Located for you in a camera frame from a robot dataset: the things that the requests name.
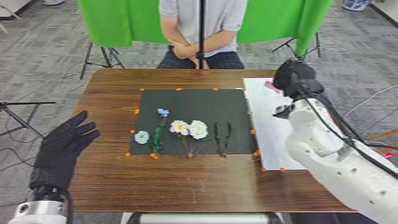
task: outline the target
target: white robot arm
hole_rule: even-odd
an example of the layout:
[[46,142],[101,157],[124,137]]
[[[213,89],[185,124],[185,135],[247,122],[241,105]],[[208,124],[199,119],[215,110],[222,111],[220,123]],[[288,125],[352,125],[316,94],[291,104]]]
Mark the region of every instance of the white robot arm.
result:
[[[343,204],[380,224],[392,224],[398,222],[396,178],[364,159],[352,147],[344,146],[320,121],[307,102],[314,105],[328,127],[341,134],[320,101],[298,100],[289,114],[293,134],[286,143],[288,153]],[[398,172],[389,160],[357,140],[353,141],[357,149]]]
[[293,159],[343,204],[378,223],[398,223],[396,166],[359,141],[360,136],[321,95],[314,70],[302,62],[284,63],[273,85],[293,99],[288,116],[275,115],[282,114],[291,122],[286,148]]

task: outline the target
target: person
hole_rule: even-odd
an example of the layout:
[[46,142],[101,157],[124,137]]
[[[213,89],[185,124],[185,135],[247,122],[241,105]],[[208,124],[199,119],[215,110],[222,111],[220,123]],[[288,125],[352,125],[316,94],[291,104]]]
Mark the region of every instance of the person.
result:
[[[160,24],[169,51],[158,69],[197,69],[199,0],[160,0]],[[206,2],[204,69],[243,69],[236,53],[247,0]]]

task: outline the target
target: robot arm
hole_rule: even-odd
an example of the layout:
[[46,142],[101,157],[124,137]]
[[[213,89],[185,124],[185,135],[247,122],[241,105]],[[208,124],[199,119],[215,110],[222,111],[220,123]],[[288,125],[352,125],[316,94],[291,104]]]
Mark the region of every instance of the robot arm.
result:
[[67,188],[76,158],[99,136],[99,131],[94,130],[96,123],[80,126],[85,119],[87,112],[83,111],[44,137],[30,175],[34,196],[30,202],[18,206],[9,224],[65,224],[73,219]]
[[[330,105],[316,99],[323,88],[309,66],[286,62],[273,84],[295,100],[288,116],[293,126],[288,153],[343,204],[378,223],[392,224],[398,220],[398,180],[391,172],[398,169],[360,141],[352,140],[346,145],[337,137],[344,135],[328,115]],[[391,172],[380,169],[364,154]]]

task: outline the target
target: black mat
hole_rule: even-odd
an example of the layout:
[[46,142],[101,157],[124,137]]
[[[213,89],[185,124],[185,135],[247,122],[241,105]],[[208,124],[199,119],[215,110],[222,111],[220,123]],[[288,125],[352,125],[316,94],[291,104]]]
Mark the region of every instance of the black mat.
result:
[[163,131],[163,150],[160,154],[185,154],[185,147],[176,134],[170,133],[170,123],[183,120],[201,120],[208,125],[211,140],[202,142],[199,154],[217,154],[215,123],[231,123],[231,137],[225,154],[250,154],[256,151],[256,141],[250,135],[250,119],[247,101],[241,90],[147,90],[142,93],[140,113],[137,116],[135,132],[147,131],[151,140],[147,145],[138,145],[131,140],[131,154],[149,155],[153,145],[153,134],[160,124],[156,108],[170,111],[167,127]]

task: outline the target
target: gray shirt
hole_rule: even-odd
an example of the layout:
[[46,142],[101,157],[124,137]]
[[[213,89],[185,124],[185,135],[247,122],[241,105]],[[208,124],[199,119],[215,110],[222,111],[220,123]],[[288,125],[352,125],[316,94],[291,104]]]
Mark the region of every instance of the gray shirt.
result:
[[[238,31],[245,17],[247,0],[206,1],[206,25],[204,38],[222,30]],[[177,17],[177,30],[190,43],[199,42],[199,0],[160,0],[160,15]],[[217,51],[206,53],[206,57],[218,52],[236,51],[236,38],[233,43]]]

